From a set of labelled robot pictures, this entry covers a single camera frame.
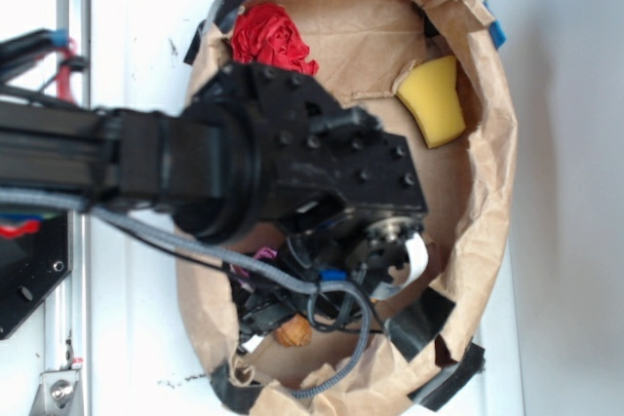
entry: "screw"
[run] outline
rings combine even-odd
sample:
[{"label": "screw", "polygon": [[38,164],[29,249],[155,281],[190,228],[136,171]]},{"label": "screw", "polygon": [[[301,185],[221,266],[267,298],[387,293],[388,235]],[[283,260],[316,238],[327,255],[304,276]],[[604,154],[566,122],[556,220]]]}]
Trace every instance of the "screw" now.
[{"label": "screw", "polygon": [[262,70],[262,76],[267,82],[270,82],[275,78],[275,70],[272,68],[265,68]]},{"label": "screw", "polygon": [[289,132],[280,131],[275,137],[275,140],[280,146],[289,146],[293,143],[293,136]]},{"label": "screw", "polygon": [[355,137],[353,140],[351,140],[351,148],[353,148],[356,151],[363,150],[364,142],[362,141],[361,138]]},{"label": "screw", "polygon": [[404,146],[395,146],[395,148],[392,150],[392,155],[395,158],[403,158],[404,156],[406,156],[407,152]]},{"label": "screw", "polygon": [[359,170],[358,171],[358,180],[360,182],[366,182],[370,178],[371,178],[371,175],[369,174],[369,172],[367,170]]},{"label": "screw", "polygon": [[319,137],[316,135],[310,135],[305,140],[305,146],[311,150],[316,150],[321,146],[321,140],[319,140]]},{"label": "screw", "polygon": [[301,77],[299,77],[298,75],[291,75],[289,83],[293,88],[299,88],[301,86]]},{"label": "screw", "polygon": [[74,389],[66,380],[59,380],[50,389],[50,396],[54,401],[61,401],[73,394]]},{"label": "screw", "polygon": [[416,178],[413,176],[413,174],[409,173],[405,174],[401,180],[403,181],[403,185],[405,185],[406,187],[412,187],[416,183]]}]

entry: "red cloth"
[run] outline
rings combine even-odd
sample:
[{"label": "red cloth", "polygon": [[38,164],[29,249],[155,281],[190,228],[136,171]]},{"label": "red cloth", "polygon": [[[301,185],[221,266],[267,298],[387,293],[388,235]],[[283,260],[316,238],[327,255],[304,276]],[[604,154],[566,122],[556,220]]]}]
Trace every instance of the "red cloth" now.
[{"label": "red cloth", "polygon": [[242,63],[255,60],[307,75],[319,70],[315,60],[305,61],[310,48],[279,5],[261,4],[238,16],[230,43],[234,60]]}]

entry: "paper bag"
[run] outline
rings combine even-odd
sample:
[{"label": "paper bag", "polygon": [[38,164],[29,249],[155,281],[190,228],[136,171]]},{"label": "paper bag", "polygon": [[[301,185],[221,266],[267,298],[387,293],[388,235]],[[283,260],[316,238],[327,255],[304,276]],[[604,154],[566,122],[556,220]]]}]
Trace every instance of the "paper bag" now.
[{"label": "paper bag", "polygon": [[[409,138],[429,206],[425,232],[435,241],[439,258],[423,278],[380,310],[392,315],[431,282],[455,303],[439,343],[450,359],[460,361],[502,259],[516,163],[516,118],[488,34],[494,18],[480,0],[248,0],[243,7],[262,2],[286,8],[310,46],[309,58],[319,62],[317,80],[343,106],[364,105],[382,119],[387,132]],[[425,36],[423,13],[439,36]],[[207,27],[189,97],[230,59],[229,34],[214,24]],[[409,70],[447,54],[458,59],[457,91],[467,129],[458,140],[429,150],[394,94]],[[253,251],[277,247],[280,241],[274,228],[260,225],[244,246],[234,248]],[[297,400],[288,387],[325,381],[344,365],[355,337],[315,333],[310,346],[285,349],[269,336],[254,353],[240,357],[236,308],[226,277],[180,261],[177,284],[179,309],[206,372],[227,364],[233,385],[264,386],[253,415],[401,414],[412,405],[408,395],[440,371],[433,342],[407,361],[385,336],[376,335],[346,378],[314,398]]]}]

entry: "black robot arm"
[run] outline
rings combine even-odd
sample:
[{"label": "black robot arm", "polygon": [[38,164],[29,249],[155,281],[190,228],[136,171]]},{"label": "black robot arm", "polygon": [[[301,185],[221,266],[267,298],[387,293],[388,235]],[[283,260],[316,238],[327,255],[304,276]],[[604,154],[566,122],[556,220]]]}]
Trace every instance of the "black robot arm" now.
[{"label": "black robot arm", "polygon": [[[306,281],[342,272],[381,298],[388,270],[410,262],[406,243],[427,211],[404,137],[361,107],[341,108],[312,77],[235,62],[179,117],[0,102],[0,185],[153,208],[209,244],[272,222],[288,237],[277,266]],[[258,294],[237,302],[243,334],[303,309],[296,296]],[[315,313],[358,317],[336,300],[318,298]],[[283,304],[266,321],[249,319]]]}]

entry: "yellow sponge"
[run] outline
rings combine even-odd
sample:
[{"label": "yellow sponge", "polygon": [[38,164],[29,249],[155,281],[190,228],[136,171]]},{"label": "yellow sponge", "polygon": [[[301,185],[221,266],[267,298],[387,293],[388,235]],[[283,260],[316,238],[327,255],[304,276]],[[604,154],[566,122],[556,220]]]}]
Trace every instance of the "yellow sponge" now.
[{"label": "yellow sponge", "polygon": [[415,67],[397,91],[429,148],[455,140],[466,129],[456,81],[457,58],[447,56]]}]

